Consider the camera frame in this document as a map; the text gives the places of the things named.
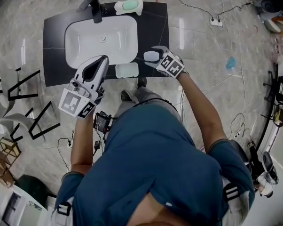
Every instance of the faucet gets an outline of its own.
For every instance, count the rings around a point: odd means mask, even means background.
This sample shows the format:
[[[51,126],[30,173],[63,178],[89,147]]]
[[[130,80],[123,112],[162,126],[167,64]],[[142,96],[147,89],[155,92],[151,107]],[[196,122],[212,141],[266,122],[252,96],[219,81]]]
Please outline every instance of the faucet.
[[[99,0],[84,0],[79,8],[81,10],[85,10],[89,4],[91,7],[91,12],[93,14],[94,23],[100,23],[102,21],[102,14],[106,12],[106,9],[100,5]]]

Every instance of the blue t-shirt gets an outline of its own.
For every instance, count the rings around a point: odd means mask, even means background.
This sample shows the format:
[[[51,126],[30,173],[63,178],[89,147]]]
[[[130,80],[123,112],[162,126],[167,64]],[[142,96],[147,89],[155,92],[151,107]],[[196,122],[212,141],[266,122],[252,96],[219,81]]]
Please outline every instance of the blue t-shirt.
[[[221,176],[250,191],[252,178],[229,141],[209,154],[197,150],[184,126],[158,105],[123,113],[108,135],[102,157],[83,176],[62,180],[56,207],[74,196],[75,224],[125,226],[145,194],[191,224],[215,225],[228,209]]]

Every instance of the white power strip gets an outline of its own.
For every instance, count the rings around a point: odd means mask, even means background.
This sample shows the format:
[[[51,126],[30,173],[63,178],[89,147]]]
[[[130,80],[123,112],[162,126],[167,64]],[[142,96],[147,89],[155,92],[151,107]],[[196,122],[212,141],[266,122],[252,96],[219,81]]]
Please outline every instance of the white power strip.
[[[210,23],[211,25],[213,25],[213,26],[223,27],[223,23],[222,23],[221,20],[220,20],[220,22],[218,22],[217,19],[214,19],[214,20],[210,19],[210,20],[209,20],[209,23]]]

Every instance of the soap dish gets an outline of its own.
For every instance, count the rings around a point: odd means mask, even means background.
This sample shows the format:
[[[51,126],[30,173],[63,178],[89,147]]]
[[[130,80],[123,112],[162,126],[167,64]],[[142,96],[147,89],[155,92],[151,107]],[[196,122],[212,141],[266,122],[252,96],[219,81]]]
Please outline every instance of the soap dish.
[[[117,78],[132,78],[138,76],[138,64],[128,63],[128,64],[118,64],[115,66],[115,74]]]
[[[122,15],[126,13],[136,13],[142,15],[143,1],[142,0],[127,0],[118,1],[114,5],[116,15]]]

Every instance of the marble floor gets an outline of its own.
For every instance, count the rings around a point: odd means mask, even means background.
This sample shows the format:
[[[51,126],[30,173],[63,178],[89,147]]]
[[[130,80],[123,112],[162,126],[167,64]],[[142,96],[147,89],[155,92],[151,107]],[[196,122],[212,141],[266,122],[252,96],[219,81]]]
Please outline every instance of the marble floor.
[[[47,88],[44,86],[43,21],[69,9],[78,8],[82,1],[6,0],[0,8],[0,71],[3,68],[20,67],[21,45],[24,38],[27,70],[31,72],[41,70],[40,97],[27,99],[24,103],[27,107],[35,105],[40,109],[41,105],[52,101],[54,108],[57,108],[65,85]],[[117,0],[100,0],[102,3],[114,1]],[[222,11],[221,0],[182,1],[209,10],[214,16]],[[223,0],[224,10],[249,1],[251,0]],[[199,9],[184,6],[177,0],[159,0],[159,2],[166,2],[168,5],[171,51],[183,59],[192,79],[203,92],[205,91],[205,95],[218,110],[226,135],[229,136],[232,130],[231,138],[233,138],[237,133],[241,116],[232,124],[232,129],[230,124],[238,113],[243,112],[245,126],[250,129],[251,137],[257,143],[265,123],[265,119],[260,114],[266,113],[268,106],[264,101],[267,89],[262,83],[268,81],[267,71],[272,69],[272,61],[276,61],[276,57],[271,45],[272,37],[258,20],[254,8],[246,6],[242,11],[236,9],[226,13],[224,17],[220,16],[227,26],[219,30],[217,27],[209,27],[207,23],[209,15]],[[230,57],[235,59],[236,65],[228,70],[226,63]],[[105,97],[97,107],[97,111],[103,110],[113,115],[121,102],[121,90],[134,90],[135,81],[136,79],[105,81]],[[181,87],[175,79],[148,78],[148,88],[180,108]],[[195,117],[187,101],[183,106],[185,127],[196,146],[201,147],[203,142]],[[46,124],[60,121],[61,126],[46,134],[45,142],[32,142],[28,138],[21,140],[19,147],[22,154],[13,165],[11,172],[16,178],[22,174],[35,176],[53,193],[57,193],[61,178],[67,172],[57,150],[57,142],[62,137],[71,138],[71,131],[74,130],[76,121],[58,110],[55,110],[55,116],[49,114],[47,119]],[[94,141],[96,140],[98,136],[94,133]],[[245,132],[244,137],[238,136],[237,140],[246,148],[249,142],[249,130]],[[65,161],[70,164],[71,149],[67,146],[67,140],[60,141],[60,149]],[[95,158],[100,156],[101,152],[98,151]]]

